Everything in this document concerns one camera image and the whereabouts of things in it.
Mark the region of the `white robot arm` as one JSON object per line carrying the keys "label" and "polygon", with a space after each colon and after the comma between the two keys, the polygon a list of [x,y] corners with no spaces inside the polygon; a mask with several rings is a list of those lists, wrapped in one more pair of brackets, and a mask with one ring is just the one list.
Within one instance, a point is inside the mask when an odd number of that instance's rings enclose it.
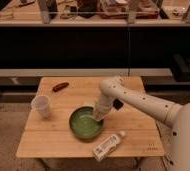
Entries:
{"label": "white robot arm", "polygon": [[102,120],[113,107],[115,99],[133,106],[172,129],[169,171],[190,171],[190,103],[178,103],[128,89],[119,76],[99,84],[100,96],[93,116]]}

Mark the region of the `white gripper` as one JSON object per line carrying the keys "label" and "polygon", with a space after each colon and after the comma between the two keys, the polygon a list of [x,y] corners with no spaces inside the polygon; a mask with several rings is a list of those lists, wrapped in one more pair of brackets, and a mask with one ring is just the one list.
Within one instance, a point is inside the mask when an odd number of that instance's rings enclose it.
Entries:
{"label": "white gripper", "polygon": [[102,120],[112,109],[112,98],[105,95],[100,95],[95,102],[93,117],[96,121]]}

